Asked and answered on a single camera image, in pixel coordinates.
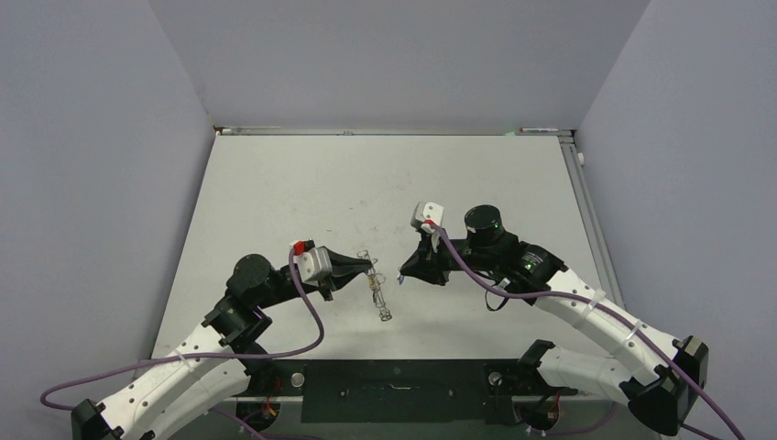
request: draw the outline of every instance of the gray wall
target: gray wall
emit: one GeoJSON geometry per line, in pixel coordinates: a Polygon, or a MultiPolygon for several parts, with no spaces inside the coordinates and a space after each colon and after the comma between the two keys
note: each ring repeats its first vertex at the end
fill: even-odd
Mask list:
{"type": "Polygon", "coordinates": [[[145,1],[0,17],[0,436],[61,440],[41,391],[150,353],[213,130],[145,1]]]}
{"type": "Polygon", "coordinates": [[[577,127],[648,0],[150,0],[224,126],[577,127]]]}
{"type": "MultiPolygon", "coordinates": [[[[577,136],[627,306],[710,345],[752,439],[777,432],[775,48],[773,0],[653,0],[577,136]]],[[[703,402],[689,422],[731,438],[703,402]]]]}

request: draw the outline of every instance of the purple cable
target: purple cable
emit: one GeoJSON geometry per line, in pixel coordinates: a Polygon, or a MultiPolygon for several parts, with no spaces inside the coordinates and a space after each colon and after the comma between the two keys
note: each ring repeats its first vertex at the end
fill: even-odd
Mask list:
{"type": "Polygon", "coordinates": [[[700,435],[700,436],[702,436],[702,437],[704,437],[704,438],[706,438],[708,440],[723,440],[720,437],[715,437],[712,434],[707,434],[707,433],[705,433],[704,431],[702,431],[699,428],[694,428],[690,424],[681,423],[680,426],[682,426],[683,428],[687,429],[688,431],[690,431],[690,432],[692,432],[692,433],[694,433],[696,435],[700,435]]]}
{"type": "Polygon", "coordinates": [[[249,412],[248,414],[246,414],[245,417],[243,417],[243,422],[248,422],[249,420],[254,418],[254,416],[260,415],[261,413],[262,413],[262,410],[256,410],[256,411],[253,411],[253,412],[249,412]]]}
{"type": "Polygon", "coordinates": [[[250,424],[247,422],[240,420],[239,417],[230,414],[229,412],[219,410],[218,408],[211,408],[210,411],[220,414],[226,418],[232,419],[236,423],[240,424],[240,426],[243,426],[246,428],[246,431],[251,433],[254,437],[258,438],[259,440],[271,440],[271,439],[278,439],[278,440],[322,440],[319,437],[311,437],[309,435],[286,435],[286,434],[260,434],[259,431],[252,428],[250,424]]]}
{"type": "MultiPolygon", "coordinates": [[[[438,234],[440,234],[440,238],[443,239],[443,242],[445,243],[445,247],[448,248],[448,250],[451,252],[451,256],[454,258],[454,260],[459,265],[459,267],[461,267],[461,269],[464,272],[466,272],[467,275],[469,275],[469,278],[471,278],[480,287],[486,289],[491,293],[494,293],[495,295],[501,296],[502,298],[510,298],[514,300],[533,300],[535,298],[555,296],[555,297],[567,298],[575,301],[581,301],[586,304],[591,302],[591,300],[586,298],[585,296],[575,295],[574,293],[569,293],[566,291],[537,291],[535,293],[508,293],[506,291],[495,289],[494,287],[488,285],[487,282],[481,280],[480,277],[477,276],[477,274],[475,274],[471,269],[469,269],[469,267],[466,265],[464,260],[458,254],[458,252],[456,252],[456,248],[454,247],[454,244],[451,243],[451,239],[448,237],[447,233],[445,233],[445,230],[442,227],[432,223],[432,228],[438,234]]],[[[664,362],[666,362],[666,365],[668,365],[671,369],[674,370],[674,372],[676,372],[681,378],[683,378],[683,380],[688,384],[688,386],[691,387],[691,390],[693,390],[696,394],[698,394],[699,397],[701,397],[702,400],[704,400],[707,403],[707,405],[709,405],[709,407],[712,408],[712,411],[714,411],[715,414],[717,414],[717,416],[720,417],[721,420],[723,420],[726,426],[728,426],[728,429],[730,429],[731,432],[734,433],[734,436],[736,436],[738,440],[745,440],[745,436],[742,434],[739,428],[734,424],[734,421],[732,421],[731,418],[728,417],[726,412],[724,412],[723,409],[720,408],[720,406],[718,406],[717,403],[715,403],[715,401],[713,401],[712,398],[709,397],[709,395],[693,379],[691,379],[690,376],[688,376],[688,373],[683,371],[683,369],[680,368],[677,364],[675,364],[673,360],[671,360],[668,356],[666,356],[666,354],[663,351],[661,351],[661,349],[658,348],[658,346],[656,346],[655,343],[651,341],[650,338],[648,338],[644,333],[642,333],[639,328],[636,328],[634,324],[629,322],[629,320],[624,318],[620,313],[615,312],[614,310],[610,309],[609,307],[606,307],[605,305],[602,305],[601,303],[597,303],[596,308],[612,316],[619,323],[623,324],[630,331],[634,332],[634,334],[639,339],[641,339],[646,346],[648,346],[653,352],[655,352],[656,355],[658,355],[664,362]]]]}
{"type": "Polygon", "coordinates": [[[529,429],[531,429],[531,431],[533,433],[535,433],[535,434],[542,434],[542,433],[544,433],[544,435],[547,435],[547,436],[551,436],[551,435],[580,435],[580,434],[592,433],[595,430],[597,430],[597,429],[601,428],[602,426],[604,426],[605,424],[607,424],[607,422],[609,422],[609,420],[612,418],[612,416],[615,415],[615,410],[616,410],[617,406],[618,405],[615,402],[612,402],[612,404],[609,407],[609,412],[607,413],[607,415],[605,415],[602,418],[602,420],[600,420],[600,421],[598,421],[598,422],[588,426],[587,428],[568,429],[566,431],[543,431],[543,430],[536,429],[536,428],[533,428],[533,427],[530,426],[529,429]]]}
{"type": "MultiPolygon", "coordinates": [[[[291,280],[294,282],[294,287],[297,288],[297,293],[300,294],[300,297],[305,302],[305,305],[308,307],[308,310],[311,312],[311,315],[315,320],[316,325],[318,326],[318,338],[315,341],[313,341],[312,344],[308,346],[304,346],[303,348],[298,348],[296,350],[285,351],[283,353],[268,353],[266,355],[247,355],[247,354],[237,354],[237,353],[189,353],[189,354],[183,355],[183,357],[186,359],[192,359],[192,358],[222,358],[222,359],[245,359],[245,360],[276,359],[276,358],[288,358],[290,356],[296,356],[302,353],[307,353],[308,351],[311,351],[317,346],[319,346],[323,341],[323,323],[321,321],[321,316],[318,315],[318,312],[315,311],[315,308],[313,307],[311,300],[308,299],[308,295],[305,293],[305,290],[302,289],[300,275],[297,273],[297,269],[294,267],[294,249],[289,251],[289,272],[291,274],[291,280]]],[[[168,362],[176,362],[180,360],[181,358],[177,356],[149,359],[149,360],[137,362],[136,364],[129,365],[126,367],[112,369],[110,371],[106,371],[105,373],[95,374],[94,376],[89,376],[87,378],[71,380],[69,382],[64,382],[59,385],[55,385],[49,388],[48,390],[43,391],[43,393],[40,394],[39,400],[40,400],[40,403],[43,404],[43,406],[48,406],[49,408],[53,408],[55,410],[72,411],[75,408],[74,406],[63,405],[60,403],[49,401],[50,394],[59,390],[65,390],[68,388],[83,385],[85,383],[95,382],[97,380],[103,380],[106,378],[110,378],[112,376],[116,376],[118,374],[127,373],[128,371],[142,369],[145,367],[153,367],[155,365],[165,364],[168,362]]]]}

